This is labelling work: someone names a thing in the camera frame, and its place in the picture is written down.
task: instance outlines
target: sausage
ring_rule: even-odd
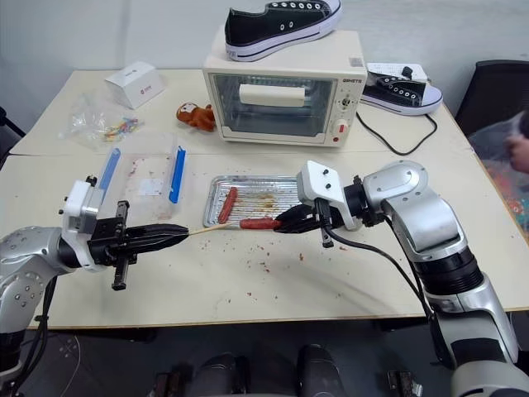
[[[222,205],[221,213],[218,214],[219,223],[227,222],[228,218],[230,217],[231,209],[235,204],[235,200],[237,200],[237,188],[233,186],[226,195],[226,200],[224,200],[224,204]]]
[[[274,229],[281,226],[281,221],[272,218],[242,219],[239,226],[241,229]]]

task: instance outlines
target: shoe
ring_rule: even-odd
[[[443,94],[419,81],[368,72],[361,103],[406,116],[420,116],[436,110]]]
[[[226,20],[226,52],[239,61],[258,60],[289,45],[330,33],[340,20],[340,0],[270,2],[264,12],[230,9]]]

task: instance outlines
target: blue clip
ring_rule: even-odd
[[[117,162],[119,161],[119,158],[121,157],[121,155],[122,155],[121,151],[117,148],[114,148],[110,156],[108,157],[107,166],[105,167],[105,170],[102,173],[102,177],[99,180],[99,188],[103,190],[103,194],[102,194],[103,199],[105,199],[105,196],[107,195],[108,186],[110,186],[112,176],[114,175]]]
[[[173,183],[169,192],[169,201],[177,203],[180,195],[180,185],[182,184],[183,163],[185,162],[185,150],[179,146],[176,152],[176,162],[174,163]]]

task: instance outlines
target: metal baking tray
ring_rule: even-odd
[[[293,176],[221,175],[212,181],[209,189],[204,226],[218,225],[218,214],[232,186],[237,188],[238,195],[228,220],[237,224],[231,228],[238,228],[241,219],[275,218],[300,204],[298,184]]]

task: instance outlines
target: stuffed toy monkey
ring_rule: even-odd
[[[204,131],[212,132],[215,128],[212,105],[207,105],[204,109],[194,103],[185,103],[176,112],[176,118]]]

